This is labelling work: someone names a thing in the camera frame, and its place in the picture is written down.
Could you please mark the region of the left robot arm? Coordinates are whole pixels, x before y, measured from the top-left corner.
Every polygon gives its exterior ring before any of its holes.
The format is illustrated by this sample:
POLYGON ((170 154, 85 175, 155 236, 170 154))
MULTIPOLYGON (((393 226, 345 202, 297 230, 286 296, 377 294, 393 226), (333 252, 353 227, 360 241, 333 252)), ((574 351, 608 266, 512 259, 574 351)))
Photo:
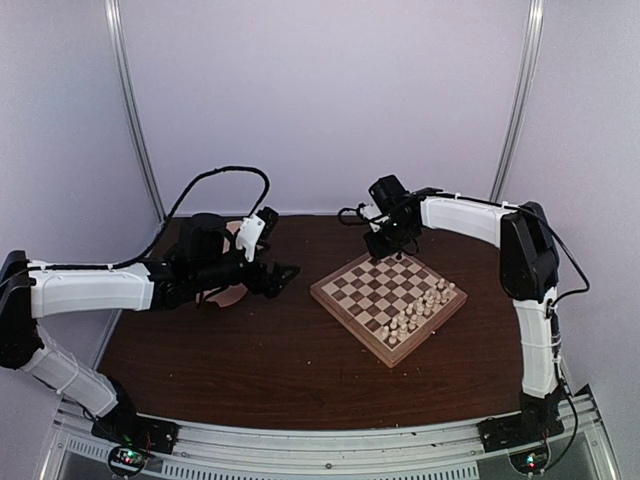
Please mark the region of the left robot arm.
POLYGON ((215 214, 182 221, 176 243, 160 259, 125 266, 53 265, 10 252, 1 268, 1 365, 23 370, 78 402, 92 421, 123 444, 137 442, 144 424, 124 388, 78 362, 43 329, 41 318, 99 310, 168 311, 244 286, 278 296, 300 272, 260 261, 278 221, 269 208, 244 218, 236 231, 215 214))

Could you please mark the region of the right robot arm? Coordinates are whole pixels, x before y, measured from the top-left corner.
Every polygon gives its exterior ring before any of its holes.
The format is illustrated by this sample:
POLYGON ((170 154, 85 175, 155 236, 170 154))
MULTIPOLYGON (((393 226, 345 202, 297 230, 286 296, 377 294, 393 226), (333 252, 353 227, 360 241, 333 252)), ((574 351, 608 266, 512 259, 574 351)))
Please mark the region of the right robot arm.
POLYGON ((426 187, 410 192, 398 178, 379 178, 373 202, 357 208, 371 228, 369 253, 384 259, 401 252, 425 229, 446 230, 498 248, 499 280, 516 310, 522 347, 520 409, 512 430, 530 442, 553 429, 563 396, 561 335, 555 312, 559 254, 540 204, 492 203, 426 187))

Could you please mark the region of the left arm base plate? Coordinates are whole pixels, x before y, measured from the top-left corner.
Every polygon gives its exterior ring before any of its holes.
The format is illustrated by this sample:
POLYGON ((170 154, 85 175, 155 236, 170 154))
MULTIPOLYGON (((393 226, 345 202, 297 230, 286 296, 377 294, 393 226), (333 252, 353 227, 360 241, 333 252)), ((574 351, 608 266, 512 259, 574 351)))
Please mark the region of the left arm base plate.
POLYGON ((98 419, 91 428, 94 437, 109 440, 135 450, 171 454, 179 426, 170 421, 135 416, 130 419, 98 419))

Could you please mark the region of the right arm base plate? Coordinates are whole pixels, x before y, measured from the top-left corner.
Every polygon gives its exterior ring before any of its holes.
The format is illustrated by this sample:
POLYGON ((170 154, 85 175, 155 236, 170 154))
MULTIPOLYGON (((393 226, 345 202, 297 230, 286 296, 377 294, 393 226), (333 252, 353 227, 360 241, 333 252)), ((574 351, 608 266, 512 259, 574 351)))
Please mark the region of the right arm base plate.
POLYGON ((541 430, 528 430, 521 414, 500 418, 488 418, 477 424, 480 440, 486 453, 513 449, 522 445, 543 442, 544 437, 553 437, 565 431, 561 420, 541 430))

